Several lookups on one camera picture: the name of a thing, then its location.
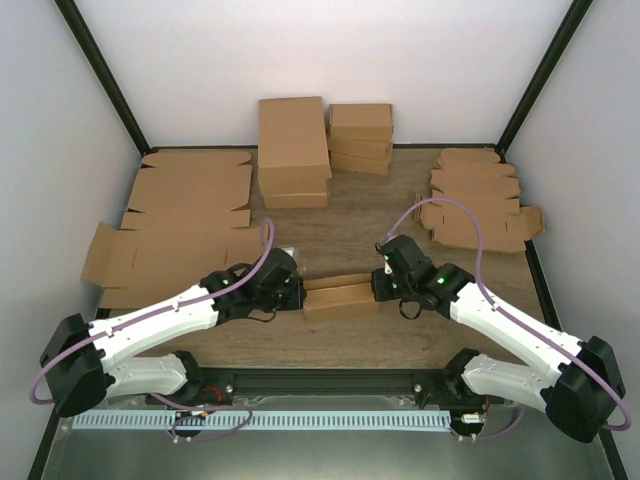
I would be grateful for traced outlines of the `small cardboard box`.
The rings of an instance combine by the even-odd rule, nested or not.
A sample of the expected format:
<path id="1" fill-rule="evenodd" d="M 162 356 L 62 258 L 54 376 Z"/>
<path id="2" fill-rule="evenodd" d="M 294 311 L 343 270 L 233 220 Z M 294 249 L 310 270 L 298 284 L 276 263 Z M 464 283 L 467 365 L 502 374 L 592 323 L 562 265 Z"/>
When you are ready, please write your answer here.
<path id="1" fill-rule="evenodd" d="M 308 322 L 347 320 L 375 316 L 379 312 L 370 273 L 305 279 L 304 288 L 303 312 Z"/>

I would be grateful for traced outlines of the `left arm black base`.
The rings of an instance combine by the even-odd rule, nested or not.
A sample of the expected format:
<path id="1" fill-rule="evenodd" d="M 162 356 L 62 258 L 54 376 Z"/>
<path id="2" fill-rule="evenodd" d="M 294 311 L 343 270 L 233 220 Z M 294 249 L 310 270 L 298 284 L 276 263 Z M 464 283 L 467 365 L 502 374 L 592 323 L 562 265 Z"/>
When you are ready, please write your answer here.
<path id="1" fill-rule="evenodd" d="M 162 394 L 170 402 L 181 405 L 230 405 L 235 391 L 235 375 L 226 369 L 205 368 L 198 389 L 187 383 L 174 394 Z"/>

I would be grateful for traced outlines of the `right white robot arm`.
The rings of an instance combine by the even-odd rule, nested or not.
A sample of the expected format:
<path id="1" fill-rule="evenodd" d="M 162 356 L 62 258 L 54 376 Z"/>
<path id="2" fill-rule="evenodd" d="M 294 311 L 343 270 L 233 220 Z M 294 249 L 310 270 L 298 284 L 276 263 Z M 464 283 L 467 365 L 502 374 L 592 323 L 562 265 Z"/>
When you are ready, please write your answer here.
<path id="1" fill-rule="evenodd" d="M 490 291 L 464 269 L 436 266 L 416 242 L 396 236 L 376 247 L 385 265 L 373 271 L 378 302 L 415 303 L 491 339 L 520 359 L 512 364 L 475 350 L 461 351 L 444 378 L 447 396 L 465 403 L 475 395 L 501 397 L 539 410 L 562 433 L 582 443 L 604 429 L 626 391 L 612 347 L 551 328 Z"/>

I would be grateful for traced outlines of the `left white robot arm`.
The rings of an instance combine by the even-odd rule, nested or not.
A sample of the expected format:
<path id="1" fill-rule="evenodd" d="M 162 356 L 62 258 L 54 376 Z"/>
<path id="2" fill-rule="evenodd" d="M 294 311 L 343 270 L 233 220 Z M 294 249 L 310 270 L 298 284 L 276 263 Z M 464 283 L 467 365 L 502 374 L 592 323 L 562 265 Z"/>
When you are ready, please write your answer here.
<path id="1" fill-rule="evenodd" d="M 273 319 L 299 310 L 306 292 L 293 247 L 273 248 L 254 264 L 215 271 L 155 305 L 87 322 L 64 318 L 40 357 L 56 413 L 73 417 L 107 398 L 154 393 L 191 404 L 204 392 L 204 377 L 188 352 L 145 358 L 141 354 L 187 333 L 232 320 Z"/>

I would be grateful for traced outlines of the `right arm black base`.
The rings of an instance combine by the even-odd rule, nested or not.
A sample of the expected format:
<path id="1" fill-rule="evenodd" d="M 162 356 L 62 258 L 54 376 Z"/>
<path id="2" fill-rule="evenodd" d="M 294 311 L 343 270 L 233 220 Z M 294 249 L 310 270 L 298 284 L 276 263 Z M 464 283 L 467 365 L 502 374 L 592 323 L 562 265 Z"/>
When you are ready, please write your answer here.
<path id="1" fill-rule="evenodd" d="M 415 404 L 420 408 L 480 408 L 487 400 L 485 395 L 470 390 L 461 377 L 461 370 L 456 368 L 415 370 L 411 383 Z"/>

